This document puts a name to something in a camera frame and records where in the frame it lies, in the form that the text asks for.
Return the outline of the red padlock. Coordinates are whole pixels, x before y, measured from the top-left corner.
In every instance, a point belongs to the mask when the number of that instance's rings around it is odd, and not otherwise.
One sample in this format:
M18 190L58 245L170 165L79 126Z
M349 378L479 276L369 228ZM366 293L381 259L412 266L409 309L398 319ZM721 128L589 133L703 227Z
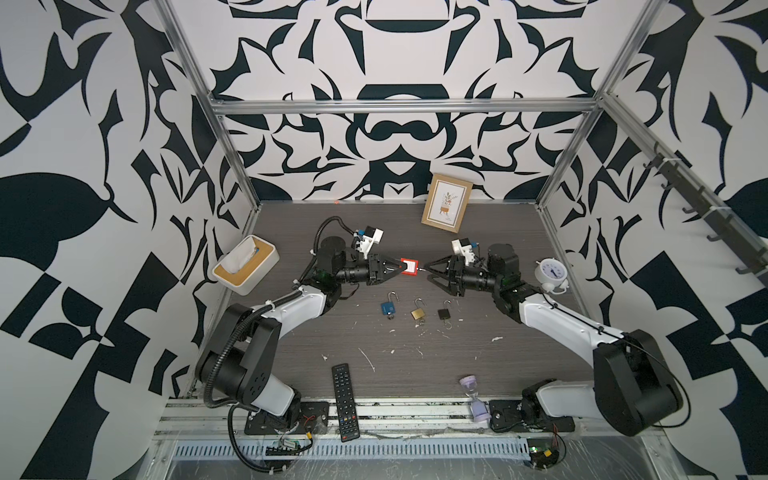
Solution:
M419 261L408 259L408 258L402 258L401 262L405 265L405 269L403 270L403 275L408 276L417 276L419 272Z

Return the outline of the black padlock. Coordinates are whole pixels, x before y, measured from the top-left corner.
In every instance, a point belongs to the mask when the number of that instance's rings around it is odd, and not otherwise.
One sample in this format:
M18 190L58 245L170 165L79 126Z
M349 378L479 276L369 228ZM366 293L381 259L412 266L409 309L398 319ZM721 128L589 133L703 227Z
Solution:
M451 304L451 300L444 300L442 307L437 311L439 319L442 321L444 328L447 330L452 329L450 312Z

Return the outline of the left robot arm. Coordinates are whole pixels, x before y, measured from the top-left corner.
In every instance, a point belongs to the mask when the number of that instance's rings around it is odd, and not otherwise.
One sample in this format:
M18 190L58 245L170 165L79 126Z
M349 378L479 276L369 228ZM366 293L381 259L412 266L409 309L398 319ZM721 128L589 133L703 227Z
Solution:
M338 236L321 240L289 293L224 311L195 368L204 405L264 414L281 430L295 427L301 395L272 373L281 337L332 309L342 299L343 285L380 285L406 269L396 258L366 253L361 240L353 246Z

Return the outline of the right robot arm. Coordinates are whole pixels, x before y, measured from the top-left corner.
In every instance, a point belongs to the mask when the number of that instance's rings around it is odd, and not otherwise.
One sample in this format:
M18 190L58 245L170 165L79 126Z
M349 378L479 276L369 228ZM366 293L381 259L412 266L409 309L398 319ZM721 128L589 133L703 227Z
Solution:
M510 244L493 244L480 259L473 243L452 243L451 255L424 264L428 279L452 297L467 291L490 294L495 307L514 322L537 330L565 347L592 370L587 381L543 380L522 393L520 418L540 426L558 418L602 419L615 431L634 436L685 410L690 397L667 365L652 335L622 331L563 306L557 296L569 288L567 267L544 258L535 283L522 277Z

